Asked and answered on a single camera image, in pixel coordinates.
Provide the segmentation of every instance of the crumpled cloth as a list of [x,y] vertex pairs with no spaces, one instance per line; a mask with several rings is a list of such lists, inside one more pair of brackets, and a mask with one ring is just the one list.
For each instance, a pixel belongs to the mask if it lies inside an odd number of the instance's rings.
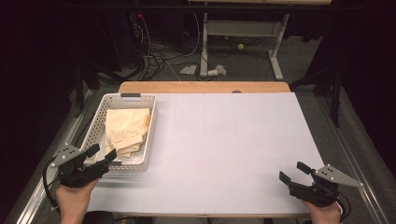
[[105,126],[106,153],[115,148],[117,155],[131,157],[146,140],[149,109],[108,109]]

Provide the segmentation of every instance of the basket handle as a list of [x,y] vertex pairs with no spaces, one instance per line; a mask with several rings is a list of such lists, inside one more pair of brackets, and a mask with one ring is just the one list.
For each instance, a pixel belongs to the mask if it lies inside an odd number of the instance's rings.
[[120,96],[122,101],[141,101],[140,93],[122,93]]

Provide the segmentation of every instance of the dark background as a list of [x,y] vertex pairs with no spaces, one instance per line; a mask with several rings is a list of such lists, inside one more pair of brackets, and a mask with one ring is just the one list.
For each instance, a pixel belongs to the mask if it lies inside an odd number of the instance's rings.
[[[396,174],[391,166],[396,148],[396,8],[390,0],[334,1],[333,6],[360,7],[364,2],[367,10],[360,12],[291,14],[286,37],[301,35],[309,41],[324,35],[307,75],[334,62],[343,65],[342,85],[378,152]],[[125,26],[115,26],[125,16],[96,14],[93,20],[92,15],[65,13],[46,0],[11,1],[0,7],[0,222],[18,200],[72,106],[68,94],[75,85],[76,64],[89,59],[117,70],[135,60],[135,55],[117,52],[106,37],[114,34],[118,49],[134,47]],[[195,22],[191,15],[172,14],[167,23],[158,20],[161,16],[166,18],[167,13],[147,13],[152,31],[179,44],[184,30],[195,26],[190,25]],[[90,68],[83,67],[82,75],[91,88],[97,88]]]

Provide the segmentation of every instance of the wrist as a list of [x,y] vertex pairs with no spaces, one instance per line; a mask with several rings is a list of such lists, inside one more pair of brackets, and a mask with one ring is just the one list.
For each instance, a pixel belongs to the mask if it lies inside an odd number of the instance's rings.
[[62,216],[61,224],[81,224],[83,219],[80,216]]
[[311,211],[313,224],[340,224],[341,212],[338,209],[321,208]]

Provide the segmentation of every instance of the table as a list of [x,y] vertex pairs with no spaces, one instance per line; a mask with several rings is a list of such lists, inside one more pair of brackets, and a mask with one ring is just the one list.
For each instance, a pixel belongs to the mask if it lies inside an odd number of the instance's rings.
[[283,171],[310,185],[297,161],[323,166],[286,83],[124,82],[120,92],[157,95],[148,169],[104,176],[89,211],[116,217],[308,216],[278,180]]
[[[191,0],[192,2],[229,3],[229,4],[280,4],[280,5],[329,5],[332,0]],[[237,36],[271,36],[276,32],[276,45],[268,50],[271,66],[276,80],[283,80],[279,63],[276,59],[277,52],[282,42],[290,14],[284,14],[281,22],[263,21],[209,21],[207,13],[204,14],[203,23],[203,48],[201,57],[200,77],[211,76],[207,70],[207,36],[208,35],[237,35]]]

